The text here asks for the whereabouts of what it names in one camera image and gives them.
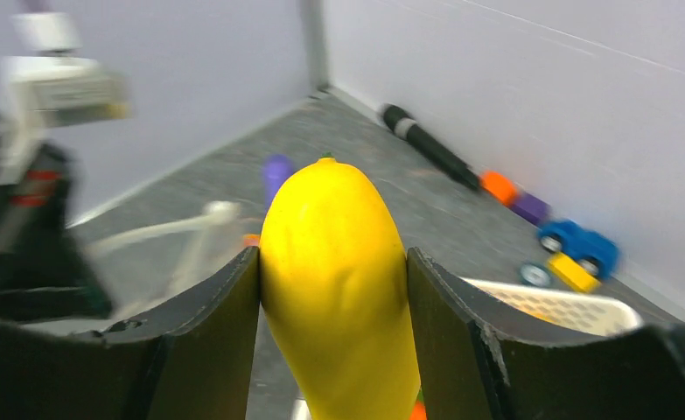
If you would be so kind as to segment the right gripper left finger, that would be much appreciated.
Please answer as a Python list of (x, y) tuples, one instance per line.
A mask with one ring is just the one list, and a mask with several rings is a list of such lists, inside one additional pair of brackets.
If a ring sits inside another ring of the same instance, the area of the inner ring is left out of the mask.
[(258, 325), (258, 256), (105, 332), (0, 321), (0, 419), (242, 419)]

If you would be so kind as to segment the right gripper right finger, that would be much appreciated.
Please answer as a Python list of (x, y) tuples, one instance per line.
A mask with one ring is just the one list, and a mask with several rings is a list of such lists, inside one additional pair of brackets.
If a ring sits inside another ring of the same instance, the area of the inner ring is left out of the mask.
[(407, 254), (430, 419), (685, 419), (685, 324), (608, 338), (553, 325)]

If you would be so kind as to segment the white perforated plastic basket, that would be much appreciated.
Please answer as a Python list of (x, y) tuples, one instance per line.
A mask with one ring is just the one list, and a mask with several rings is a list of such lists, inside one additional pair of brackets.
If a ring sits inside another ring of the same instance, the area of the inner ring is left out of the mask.
[(633, 308), (610, 297), (467, 277), (463, 280), (520, 311), (582, 333), (607, 337), (644, 325)]

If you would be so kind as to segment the yellow toy mango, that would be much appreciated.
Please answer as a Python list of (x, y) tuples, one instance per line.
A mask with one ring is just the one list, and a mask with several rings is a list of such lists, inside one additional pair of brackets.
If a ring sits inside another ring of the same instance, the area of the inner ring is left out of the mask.
[(273, 199), (261, 301), (314, 419), (406, 419), (420, 389), (406, 252), (372, 181), (324, 155)]

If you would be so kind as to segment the orange toy pumpkin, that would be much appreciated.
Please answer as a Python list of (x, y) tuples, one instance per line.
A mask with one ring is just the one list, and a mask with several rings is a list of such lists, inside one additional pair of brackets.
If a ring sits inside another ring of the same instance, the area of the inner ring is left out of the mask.
[(427, 420), (426, 409), (423, 400), (423, 391), (420, 389), (413, 409), (410, 413), (409, 420)]

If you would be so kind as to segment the clear dotted zip bag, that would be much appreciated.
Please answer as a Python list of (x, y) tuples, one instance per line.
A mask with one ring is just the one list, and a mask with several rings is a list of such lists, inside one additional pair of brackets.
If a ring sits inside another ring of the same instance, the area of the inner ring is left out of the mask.
[(246, 200), (209, 201), (174, 217), (128, 218), (115, 209), (76, 227), (89, 256), (115, 293), (107, 320), (86, 321), (104, 330), (146, 312), (220, 270), (256, 233), (264, 212)]

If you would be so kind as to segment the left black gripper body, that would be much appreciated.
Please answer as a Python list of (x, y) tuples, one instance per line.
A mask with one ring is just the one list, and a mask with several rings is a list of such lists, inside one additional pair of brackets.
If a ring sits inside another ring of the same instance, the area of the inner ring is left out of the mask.
[[(0, 143), (2, 135), (0, 118)], [(113, 298), (66, 228), (73, 184), (69, 156), (45, 142), (21, 180), (0, 185), (0, 319), (105, 319), (112, 313)]]

